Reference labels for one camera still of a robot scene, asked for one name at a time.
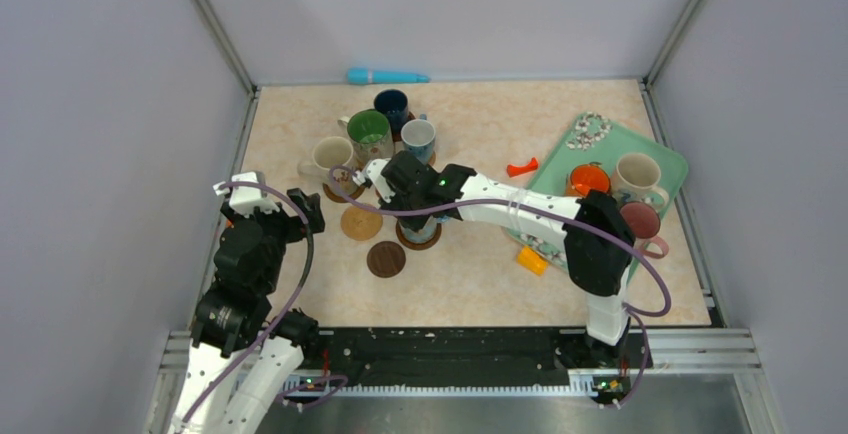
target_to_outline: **orange object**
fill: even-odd
[[[536,254],[536,251],[530,249],[528,246],[524,246],[524,249],[518,253],[515,262],[521,264],[537,276],[544,274],[545,269],[548,268],[548,261],[542,259],[542,256]]]
[[[539,168],[539,161],[534,157],[524,166],[513,166],[512,164],[506,166],[506,173],[509,174],[509,177],[520,176],[522,174],[527,174],[528,172],[533,172]]]
[[[598,164],[583,164],[571,171],[565,195],[586,197],[592,189],[607,193],[609,188],[609,176]]]

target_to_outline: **enclosure panel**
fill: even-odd
[[[255,82],[636,77],[687,0],[212,0]]]
[[[707,0],[656,86],[723,311],[788,432],[842,432],[848,0]]]
[[[0,65],[0,432],[139,432],[244,92],[189,0],[0,0]]]

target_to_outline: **small orange piece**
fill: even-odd
[[[506,173],[509,175],[509,177],[515,177],[520,176],[522,174],[526,174],[528,172],[535,171],[538,168],[539,161],[537,161],[534,157],[530,160],[530,162],[528,162],[524,166],[513,166],[512,164],[509,164],[508,166],[506,166]]]
[[[518,253],[518,256],[515,258],[515,262],[521,264],[537,276],[544,274],[545,269],[548,268],[548,261],[542,259],[542,256],[536,254],[536,251],[527,246],[524,246],[524,249]]]

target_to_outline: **green tray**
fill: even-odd
[[[565,194],[568,175],[575,167],[590,162],[599,163],[607,175],[612,177],[618,159],[629,152],[641,152],[651,156],[662,169],[659,185],[669,196],[669,202],[659,212],[660,218],[664,218],[689,172],[686,159],[671,149],[594,112],[577,116],[526,188],[545,195],[562,196]],[[568,271],[562,246],[554,246],[512,229],[505,230],[513,239],[529,246],[552,265]],[[637,263],[631,264],[629,276],[633,275],[636,267]]]

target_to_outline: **marble pattern surface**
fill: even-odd
[[[595,111],[651,136],[634,80],[433,83],[396,86],[413,113],[428,114],[437,129],[435,168],[471,166],[487,176],[523,185],[531,174],[510,179],[506,165],[541,162],[573,119]],[[318,182],[298,177],[296,165],[320,139],[344,135],[340,116],[372,107],[386,86],[265,87],[250,134],[243,170],[260,170],[280,190],[321,192]],[[360,198],[376,205],[373,190]],[[323,326],[578,326],[586,322],[586,299],[561,271],[537,277],[515,263],[520,246],[500,227],[450,221],[429,250],[406,250],[404,270],[390,279],[370,273],[365,257],[377,242],[394,240],[395,220],[384,218],[368,241],[347,238],[339,227],[346,204],[322,194],[327,221],[315,237],[315,262],[295,303]],[[675,209],[660,235],[671,253],[655,265],[668,284],[671,313],[649,325],[707,325],[709,316]],[[300,277],[306,245],[290,245],[272,296],[275,311]],[[659,309],[659,289],[640,268],[629,302]]]

